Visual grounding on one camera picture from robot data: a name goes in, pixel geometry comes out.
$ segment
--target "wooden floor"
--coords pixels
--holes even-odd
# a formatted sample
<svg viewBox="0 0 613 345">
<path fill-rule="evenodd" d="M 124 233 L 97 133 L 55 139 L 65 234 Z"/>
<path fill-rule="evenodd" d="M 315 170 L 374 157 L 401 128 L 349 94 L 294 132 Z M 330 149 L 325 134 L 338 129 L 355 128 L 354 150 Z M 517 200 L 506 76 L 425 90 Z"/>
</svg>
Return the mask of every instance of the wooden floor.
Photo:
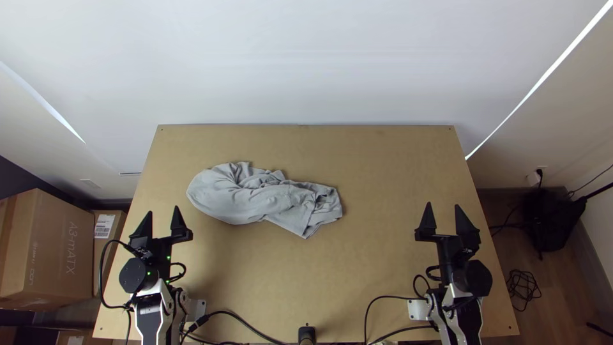
<svg viewBox="0 0 613 345">
<path fill-rule="evenodd" d="M 519 200 L 518 194 L 485 191 L 479 197 L 490 226 L 502 224 Z M 520 220 L 517 213 L 515 221 Z M 505 277 L 512 269 L 530 271 L 543 296 L 529 302 L 526 311 L 515 311 L 520 335 L 484 339 L 484 345 L 613 344 L 612 338 L 586 327 L 586 322 L 601 324 L 601 320 L 571 245 L 557 252 L 543 253 L 540 261 L 527 236 L 512 228 L 497 234 L 494 245 Z M 518 307 L 523 306 L 521 300 L 511 301 Z"/>
</svg>

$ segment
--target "mdf board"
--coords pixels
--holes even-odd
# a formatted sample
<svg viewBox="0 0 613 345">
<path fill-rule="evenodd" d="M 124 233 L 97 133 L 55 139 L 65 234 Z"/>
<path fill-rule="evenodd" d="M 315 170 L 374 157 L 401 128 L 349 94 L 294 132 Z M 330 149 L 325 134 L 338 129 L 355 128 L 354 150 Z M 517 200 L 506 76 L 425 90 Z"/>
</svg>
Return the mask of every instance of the mdf board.
<svg viewBox="0 0 613 345">
<path fill-rule="evenodd" d="M 185 196 L 200 171 L 249 161 L 281 169 L 294 181 L 338 189 L 344 216 L 308 240 L 269 222 L 232 226 L 195 209 Z M 172 261 L 187 265 L 176 285 L 208 301 L 208 311 L 229 309 L 284 342 L 298 328 L 317 328 L 321 342 L 363 341 L 364 312 L 379 295 L 414 296 L 412 279 L 437 265 L 433 243 L 415 242 L 414 229 L 428 201 L 438 233 L 455 234 L 454 205 L 481 229 L 477 259 L 492 272 L 494 285 L 483 301 L 482 336 L 518 334 L 498 258 L 456 132 L 446 126 L 257 126 L 162 125 L 121 236 L 124 242 L 147 211 L 154 236 L 170 234 L 178 205 L 193 241 L 174 246 Z M 130 258 L 118 250 L 105 291 L 108 303 L 129 296 L 117 277 Z M 406 303 L 379 300 L 371 308 L 372 341 L 411 321 Z M 131 339 L 138 339 L 134 324 Z M 127 317 L 100 309 L 95 336 L 121 339 Z M 262 342 L 235 320 L 219 315 L 196 334 L 209 341 Z M 414 330 L 393 340 L 438 339 L 433 330 Z"/>
</svg>

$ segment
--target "gray cloth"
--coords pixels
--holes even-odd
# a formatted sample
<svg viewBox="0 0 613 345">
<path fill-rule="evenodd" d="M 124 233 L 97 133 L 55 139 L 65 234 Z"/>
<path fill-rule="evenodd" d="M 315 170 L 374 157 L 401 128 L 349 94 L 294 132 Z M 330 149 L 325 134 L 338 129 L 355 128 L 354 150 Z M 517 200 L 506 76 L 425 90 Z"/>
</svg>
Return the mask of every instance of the gray cloth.
<svg viewBox="0 0 613 345">
<path fill-rule="evenodd" d="M 239 225 L 268 220 L 309 238 L 319 226 L 343 216 L 335 188 L 285 179 L 281 170 L 220 164 L 193 178 L 187 198 L 200 211 Z"/>
</svg>

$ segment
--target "black cable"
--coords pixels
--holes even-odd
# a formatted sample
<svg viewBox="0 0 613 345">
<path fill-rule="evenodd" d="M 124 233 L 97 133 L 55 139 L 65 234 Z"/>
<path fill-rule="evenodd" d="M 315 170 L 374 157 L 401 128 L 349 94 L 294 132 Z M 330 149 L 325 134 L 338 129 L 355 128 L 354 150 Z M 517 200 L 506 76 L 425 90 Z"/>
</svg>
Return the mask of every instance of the black cable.
<svg viewBox="0 0 613 345">
<path fill-rule="evenodd" d="M 118 243 L 121 244 L 122 247 L 124 247 L 128 252 L 134 254 L 135 250 L 132 249 L 132 247 L 130 247 L 129 245 L 123 243 L 122 241 L 119 240 L 110 240 L 107 243 L 105 243 L 104 247 L 102 248 L 102 254 L 100 256 L 100 266 L 98 267 L 98 291 L 99 291 L 99 295 L 100 295 L 100 302 L 102 302 L 102 305 L 104 305 L 106 308 L 108 309 L 131 309 L 130 307 L 130 302 L 132 301 L 132 299 L 130 299 L 126 304 L 124 305 L 108 305 L 107 302 L 104 300 L 104 287 L 103 287 L 103 283 L 104 281 L 102 280 L 102 270 L 104 267 L 104 257 L 107 253 L 107 248 L 109 247 L 109 245 L 111 243 Z"/>
<path fill-rule="evenodd" d="M 543 184 L 543 169 L 537 169 L 536 173 L 540 176 L 540 179 L 538 179 L 538 189 L 541 189 L 541 185 Z"/>
<path fill-rule="evenodd" d="M 395 330 L 394 332 L 387 333 L 386 335 L 383 335 L 382 337 L 377 338 L 377 340 L 369 343 L 368 345 L 376 344 L 376 343 L 378 343 L 380 341 L 383 341 L 386 338 L 389 338 L 392 335 L 395 335 L 395 334 L 398 334 L 398 333 L 402 333 L 402 332 L 406 332 L 406 331 L 410 331 L 410 330 L 421 330 L 421 329 L 424 329 L 424 328 L 434 328 L 434 327 L 432 327 L 432 326 L 413 326 L 413 327 L 401 328 L 399 330 Z"/>
<path fill-rule="evenodd" d="M 413 289 L 415 288 L 415 281 L 416 281 L 416 279 L 417 279 L 417 276 L 415 276 L 415 278 L 413 278 Z M 401 297 L 401 296 L 391 296 L 391 295 L 383 295 L 383 296 L 375 297 L 368 304 L 368 307 L 366 308 L 366 314 L 364 314 L 364 344 L 366 344 L 366 341 L 368 340 L 367 337 L 366 337 L 366 325 L 367 325 L 367 322 L 368 322 L 368 312 L 370 310 L 370 306 L 376 300 L 380 300 L 382 298 L 394 298 L 394 299 L 397 299 L 397 300 L 405 300 L 405 301 L 409 301 L 409 300 L 425 300 L 424 297 Z"/>
<path fill-rule="evenodd" d="M 593 179 L 589 180 L 588 182 L 586 182 L 585 184 L 583 184 L 581 187 L 575 189 L 575 190 L 571 190 L 568 193 L 566 193 L 567 198 L 571 198 L 575 195 L 576 192 L 578 192 L 579 190 L 583 189 L 585 186 L 587 186 L 588 184 L 592 183 L 595 179 L 599 178 L 602 174 L 604 174 L 605 172 L 611 170 L 611 168 L 613 168 L 613 164 L 611 164 L 608 168 L 606 168 L 605 170 L 603 170 L 600 174 L 596 175 Z"/>
<path fill-rule="evenodd" d="M 171 263 L 170 265 L 171 266 L 174 265 L 174 266 L 181 267 L 183 269 L 183 272 L 181 272 L 181 273 L 179 273 L 179 274 L 177 274 L 177 275 L 175 275 L 173 277 L 168 278 L 168 283 L 175 282 L 175 281 L 183 278 L 185 276 L 185 273 L 187 273 L 187 267 L 184 264 L 182 264 L 182 263 Z"/>
<path fill-rule="evenodd" d="M 100 266 L 98 267 L 98 294 L 100 295 L 100 302 L 102 303 L 102 305 L 104 305 L 104 307 L 108 309 L 123 309 L 128 314 L 128 331 L 126 333 L 125 342 L 125 344 L 128 345 L 128 340 L 130 339 L 130 329 L 132 328 L 132 316 L 130 315 L 130 313 L 133 311 L 133 308 L 130 306 L 130 304 L 132 303 L 132 298 L 130 298 L 130 300 L 128 300 L 124 305 L 108 305 L 107 302 L 104 300 L 104 281 L 102 280 L 102 269 L 104 267 L 104 258 L 107 253 L 107 249 L 111 243 L 121 244 L 124 249 L 126 249 L 132 254 L 135 254 L 136 251 L 122 241 L 110 240 L 105 243 L 104 247 L 102 248 L 102 254 L 100 255 Z"/>
<path fill-rule="evenodd" d="M 513 308 L 519 312 L 523 312 L 526 309 L 528 302 L 543 296 L 534 275 L 529 271 L 511 270 L 509 272 L 509 279 L 506 280 L 506 285 L 510 297 L 517 297 L 525 301 L 521 309 L 513 305 Z"/>
<path fill-rule="evenodd" d="M 250 325 L 247 321 L 245 321 L 243 318 L 241 318 L 240 316 L 238 316 L 237 314 L 230 312 L 230 311 L 226 311 L 226 310 L 218 310 L 218 311 L 214 311 L 211 314 L 206 314 L 201 316 L 198 320 L 196 320 L 196 322 L 194 324 L 192 324 L 187 332 L 185 332 L 184 336 L 183 336 L 183 340 L 181 340 L 181 344 L 183 343 L 183 341 L 185 340 L 186 337 L 190 337 L 190 333 L 192 333 L 193 331 L 195 331 L 198 327 L 202 326 L 205 322 L 209 321 L 209 319 L 215 315 L 219 315 L 219 314 L 225 314 L 228 316 L 232 316 L 235 320 L 239 321 L 240 323 L 243 324 L 243 326 L 249 328 L 249 330 L 257 335 L 259 335 L 260 337 L 262 337 L 263 339 L 267 340 L 268 342 L 272 342 L 273 344 L 276 345 L 286 345 L 286 343 L 282 342 L 282 341 L 278 341 L 275 338 L 272 338 L 262 332 L 260 332 L 258 329 L 256 329 L 255 327 L 253 327 L 252 325 Z"/>
<path fill-rule="evenodd" d="M 417 279 L 421 278 L 423 279 L 423 281 L 426 282 L 426 286 L 428 286 L 428 290 L 431 289 L 430 287 L 430 283 L 428 283 L 428 279 L 426 279 L 426 277 L 422 276 L 421 274 L 416 275 L 415 277 L 413 277 L 413 292 L 415 292 L 415 295 L 417 295 L 419 298 L 421 298 L 422 300 L 425 300 L 426 298 L 417 291 L 417 286 L 415 285 L 415 283 L 417 282 Z"/>
<path fill-rule="evenodd" d="M 592 328 L 593 330 L 597 330 L 600 333 L 604 334 L 604 335 L 608 335 L 609 337 L 613 338 L 613 333 L 603 329 L 602 327 L 595 325 L 591 322 L 586 323 L 586 326 L 588 326 L 589 328 Z"/>
<path fill-rule="evenodd" d="M 509 212 L 509 214 L 506 216 L 504 223 L 502 225 L 499 226 L 490 226 L 490 230 L 493 229 L 498 229 L 497 231 L 494 231 L 494 233 L 492 234 L 492 237 L 496 236 L 499 232 L 501 232 L 505 227 L 516 227 L 519 226 L 519 224 L 511 224 L 509 225 L 509 219 L 511 219 L 511 216 L 513 215 L 513 213 L 515 213 L 515 211 L 517 211 L 519 209 L 519 207 L 521 206 L 521 204 L 517 205 L 516 207 L 514 207 L 513 209 L 511 209 L 511 211 Z"/>
<path fill-rule="evenodd" d="M 132 328 L 132 317 L 130 315 L 130 310 L 126 309 L 126 313 L 128 313 L 128 331 L 126 332 L 126 342 L 125 345 L 128 345 L 128 341 L 130 340 L 130 329 Z"/>
<path fill-rule="evenodd" d="M 452 305 L 450 305 L 448 307 L 441 307 L 441 309 L 444 310 L 444 311 L 452 311 L 452 310 L 454 311 L 455 309 L 462 308 L 463 306 L 467 305 L 468 303 L 471 303 L 472 301 L 474 301 L 476 299 L 477 299 L 477 297 L 472 296 L 472 297 L 469 297 L 469 298 L 467 298 L 467 299 L 465 299 L 465 300 L 463 300 L 461 302 L 458 302 L 456 304 L 452 304 Z"/>
<path fill-rule="evenodd" d="M 426 275 L 428 276 L 428 278 L 434 280 L 435 282 L 440 282 L 441 278 L 437 277 L 435 275 L 430 274 L 430 272 L 434 271 L 434 270 L 438 270 L 440 268 L 439 265 L 436 266 L 429 266 L 428 268 L 426 268 Z"/>
<path fill-rule="evenodd" d="M 188 337 L 189 339 L 193 340 L 193 341 L 197 341 L 197 342 L 201 342 L 203 344 L 208 344 L 208 345 L 243 345 L 240 342 L 234 342 L 234 341 L 222 341 L 222 342 L 212 342 L 212 341 L 206 341 L 204 339 L 200 339 L 200 338 L 196 338 L 193 335 L 190 334 L 185 334 L 185 333 L 181 333 L 183 335 L 185 335 L 186 337 Z"/>
</svg>

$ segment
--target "metal bracket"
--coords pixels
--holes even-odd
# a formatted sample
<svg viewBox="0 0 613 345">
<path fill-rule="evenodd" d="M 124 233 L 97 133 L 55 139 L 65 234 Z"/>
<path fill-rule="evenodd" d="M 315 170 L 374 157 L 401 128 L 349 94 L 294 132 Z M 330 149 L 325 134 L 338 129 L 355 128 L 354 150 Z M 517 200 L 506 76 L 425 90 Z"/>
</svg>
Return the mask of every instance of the metal bracket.
<svg viewBox="0 0 613 345">
<path fill-rule="evenodd" d="M 206 301 L 205 300 L 189 300 L 190 313 L 187 314 L 185 321 L 194 322 L 199 317 L 206 313 Z"/>
<path fill-rule="evenodd" d="M 432 311 L 432 303 L 430 302 L 430 295 L 427 295 L 427 300 L 408 300 L 407 307 L 411 320 L 431 320 L 430 311 Z"/>
</svg>

